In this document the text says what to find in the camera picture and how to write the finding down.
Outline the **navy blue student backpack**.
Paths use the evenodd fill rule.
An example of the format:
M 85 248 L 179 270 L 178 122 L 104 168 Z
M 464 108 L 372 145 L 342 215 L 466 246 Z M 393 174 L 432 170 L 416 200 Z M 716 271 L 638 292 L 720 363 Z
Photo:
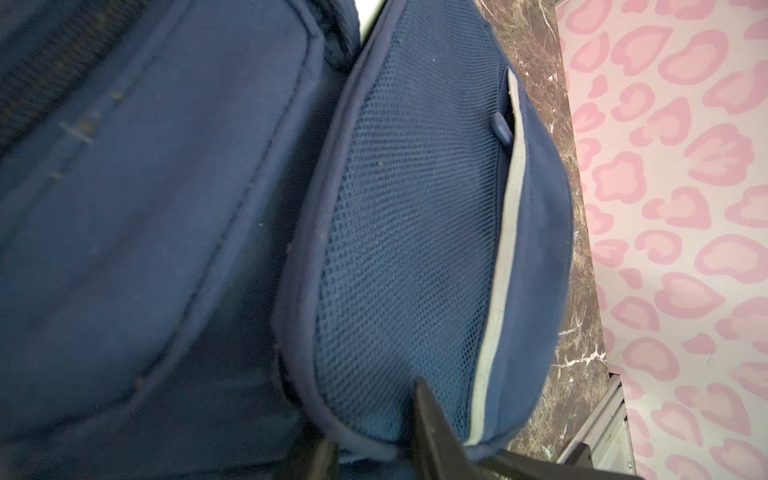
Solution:
M 410 479 L 526 425 L 573 250 L 472 1 L 1 5 L 1 475 Z

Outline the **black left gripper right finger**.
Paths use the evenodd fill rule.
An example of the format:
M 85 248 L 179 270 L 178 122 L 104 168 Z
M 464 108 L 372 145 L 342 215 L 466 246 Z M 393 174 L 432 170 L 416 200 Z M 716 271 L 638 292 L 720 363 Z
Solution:
M 599 470 L 591 447 L 578 442 L 563 463 L 536 460 L 503 451 L 476 464 L 469 460 L 423 379 L 413 395 L 414 440 L 412 459 L 420 479 L 635 479 L 635 474 Z

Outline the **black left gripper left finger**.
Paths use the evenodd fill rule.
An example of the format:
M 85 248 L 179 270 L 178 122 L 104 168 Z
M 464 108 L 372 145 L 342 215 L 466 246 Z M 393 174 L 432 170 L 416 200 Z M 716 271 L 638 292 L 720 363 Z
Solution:
M 281 467 L 285 480 L 336 480 L 339 478 L 339 448 L 318 431 L 304 431 Z

